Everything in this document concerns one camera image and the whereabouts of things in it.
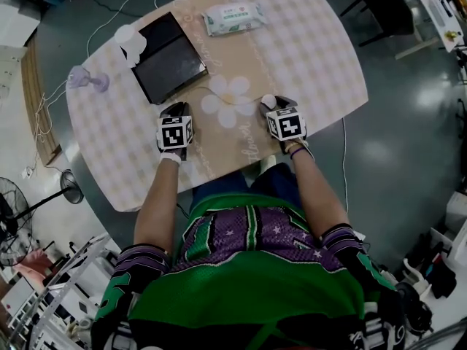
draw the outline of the white cabinet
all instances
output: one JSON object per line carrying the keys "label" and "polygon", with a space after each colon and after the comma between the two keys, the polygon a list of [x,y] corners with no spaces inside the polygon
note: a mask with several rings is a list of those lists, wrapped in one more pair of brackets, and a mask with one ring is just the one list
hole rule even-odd
{"label": "white cabinet", "polygon": [[15,74],[20,71],[21,58],[26,50],[25,47],[0,45],[0,101],[8,97],[9,86]]}

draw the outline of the person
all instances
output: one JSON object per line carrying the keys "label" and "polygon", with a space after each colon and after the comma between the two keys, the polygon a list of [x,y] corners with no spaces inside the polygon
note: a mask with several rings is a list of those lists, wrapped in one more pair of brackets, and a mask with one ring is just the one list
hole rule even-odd
{"label": "person", "polygon": [[281,163],[251,187],[237,171],[196,188],[177,250],[179,160],[161,160],[93,350],[112,349],[118,333],[138,349],[404,348],[398,292],[301,142],[285,150],[296,174]]}

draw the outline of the wet wipes package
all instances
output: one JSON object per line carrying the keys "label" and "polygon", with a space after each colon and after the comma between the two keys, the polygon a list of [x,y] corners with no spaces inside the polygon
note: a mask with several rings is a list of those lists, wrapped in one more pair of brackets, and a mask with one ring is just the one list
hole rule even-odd
{"label": "wet wipes package", "polygon": [[255,3],[214,5],[203,13],[209,36],[250,30],[267,24],[261,6]]}

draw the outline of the wooden board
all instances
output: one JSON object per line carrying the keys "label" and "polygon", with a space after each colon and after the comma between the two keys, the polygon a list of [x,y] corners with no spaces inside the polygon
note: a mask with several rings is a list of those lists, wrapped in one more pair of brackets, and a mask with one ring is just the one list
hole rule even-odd
{"label": "wooden board", "polygon": [[[28,51],[21,61],[21,73],[23,75],[23,92],[24,100],[26,103],[26,110],[28,112],[29,124],[31,125],[31,132],[34,136],[36,130],[36,111],[42,97],[42,86],[39,79],[37,56],[36,56],[36,34],[29,40],[27,45]],[[39,125],[43,131],[48,131],[50,128],[50,121],[47,117],[47,105],[42,108],[39,113]],[[44,166],[51,163],[58,154],[61,152],[60,145],[56,141],[53,131],[44,136],[44,141],[37,140],[37,151]]]}

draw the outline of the purple lamp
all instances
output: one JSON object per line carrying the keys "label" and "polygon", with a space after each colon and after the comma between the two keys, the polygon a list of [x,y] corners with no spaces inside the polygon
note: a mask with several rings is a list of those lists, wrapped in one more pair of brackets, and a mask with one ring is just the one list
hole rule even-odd
{"label": "purple lamp", "polygon": [[68,85],[70,88],[85,87],[89,83],[94,85],[94,89],[99,92],[105,92],[109,88],[109,76],[105,73],[98,73],[95,78],[91,78],[90,72],[82,66],[73,66],[68,76]]}

